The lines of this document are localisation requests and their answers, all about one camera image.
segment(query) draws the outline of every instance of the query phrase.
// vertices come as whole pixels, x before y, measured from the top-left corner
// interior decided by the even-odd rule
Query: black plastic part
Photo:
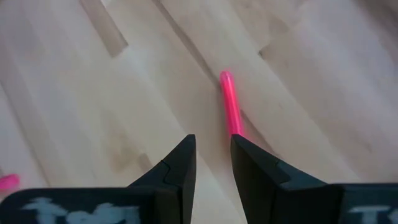
[[[248,224],[398,223],[398,184],[327,185],[239,135],[231,157]]]
[[[66,223],[71,212],[83,212],[90,217],[115,207],[137,207],[143,224],[188,224],[192,214],[195,180],[195,136],[188,135],[164,160],[128,188],[35,189],[17,192],[0,204],[0,223],[37,223],[38,210],[21,208],[30,203],[43,202],[62,211],[56,223]]]

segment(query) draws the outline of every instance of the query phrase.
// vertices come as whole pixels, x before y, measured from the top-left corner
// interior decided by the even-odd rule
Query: black pointed tip
[[[257,164],[276,164],[279,162],[278,158],[238,134],[233,134],[231,137],[231,150],[245,151]]]
[[[164,159],[166,164],[186,163],[196,152],[196,137],[187,135]]]

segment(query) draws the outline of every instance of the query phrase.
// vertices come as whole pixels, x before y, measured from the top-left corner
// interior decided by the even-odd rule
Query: pink straw
[[[19,176],[11,174],[0,178],[0,191],[14,190],[19,186]]]
[[[220,74],[221,89],[224,96],[225,113],[229,136],[240,134],[244,136],[241,110],[236,97],[234,79],[231,72],[222,71]]]

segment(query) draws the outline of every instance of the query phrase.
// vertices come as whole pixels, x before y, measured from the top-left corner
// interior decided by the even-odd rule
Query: pink plastic stick
[[[244,136],[241,110],[236,97],[234,79],[231,72],[222,71],[220,74],[221,89],[224,96],[225,113],[229,136],[240,134]]]
[[[17,174],[7,175],[0,178],[0,191],[14,190],[19,186],[19,176]]]

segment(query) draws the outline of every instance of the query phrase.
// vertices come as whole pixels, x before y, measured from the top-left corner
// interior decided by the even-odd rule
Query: wooden floor
[[[0,174],[23,188],[126,186],[196,134],[193,223],[244,223],[227,69],[265,150],[327,182],[397,182],[397,11],[390,0],[2,0]]]

